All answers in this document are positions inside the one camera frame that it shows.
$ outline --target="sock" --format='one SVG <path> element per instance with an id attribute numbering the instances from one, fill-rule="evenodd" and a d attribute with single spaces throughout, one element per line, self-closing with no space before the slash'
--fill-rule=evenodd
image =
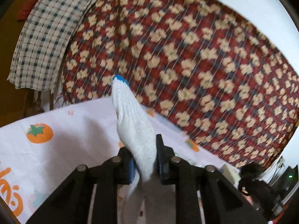
<path id="1" fill-rule="evenodd" d="M 158 177 L 155 131 L 121 76 L 114 77 L 112 100 L 119 139 L 132 153 L 137 168 L 124 200 L 122 224 L 136 223 L 143 198 L 147 224 L 174 224 L 175 195 Z"/>

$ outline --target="red plaid fabric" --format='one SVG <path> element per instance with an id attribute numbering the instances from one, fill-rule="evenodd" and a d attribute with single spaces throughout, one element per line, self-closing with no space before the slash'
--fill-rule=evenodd
<path id="1" fill-rule="evenodd" d="M 297 120 L 293 68 L 216 0 L 98 0 L 70 43 L 64 99 L 107 96 L 117 74 L 141 104 L 236 167 L 269 166 Z"/>

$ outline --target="brown floor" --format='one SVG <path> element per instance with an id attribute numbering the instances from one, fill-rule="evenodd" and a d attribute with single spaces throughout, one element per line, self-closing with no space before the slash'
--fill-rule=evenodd
<path id="1" fill-rule="evenodd" d="M 0 20 L 0 127 L 12 123 L 22 115 L 24 90 L 16 90 L 7 81 L 13 52 L 24 23 L 16 21 L 17 12 L 26 0 L 14 0 Z"/>

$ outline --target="power outlet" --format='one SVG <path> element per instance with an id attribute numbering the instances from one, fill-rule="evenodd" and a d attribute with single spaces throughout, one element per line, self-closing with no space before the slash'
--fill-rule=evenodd
<path id="1" fill-rule="evenodd" d="M 284 157 L 281 156 L 281 157 L 279 158 L 278 162 L 277 162 L 277 167 L 280 168 L 280 167 L 284 166 L 284 162 L 285 162 L 285 161 L 286 161 L 286 160 L 284 159 Z"/>

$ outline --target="screw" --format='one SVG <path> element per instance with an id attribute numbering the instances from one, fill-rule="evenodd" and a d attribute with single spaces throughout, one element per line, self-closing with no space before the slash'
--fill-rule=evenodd
<path id="1" fill-rule="evenodd" d="M 114 157 L 112 158 L 112 162 L 114 162 L 114 163 L 119 163 L 119 162 L 121 162 L 121 158 L 120 158 L 119 156 L 114 156 Z"/>
<path id="2" fill-rule="evenodd" d="M 81 164 L 81 165 L 79 165 L 79 166 L 77 167 L 77 170 L 78 170 L 79 172 L 83 172 L 83 171 L 86 170 L 86 166 L 85 166 L 84 164 Z"/>
<path id="3" fill-rule="evenodd" d="M 212 173 L 212 172 L 214 172 L 214 171 L 216 170 L 216 168 L 215 168 L 213 165 L 207 165 L 207 166 L 205 167 L 205 169 L 206 169 L 208 172 L 210 172 L 210 173 Z"/>
<path id="4" fill-rule="evenodd" d="M 173 156 L 171 158 L 171 161 L 174 162 L 174 163 L 179 163 L 181 161 L 181 159 L 179 157 L 177 157 L 177 156 Z"/>

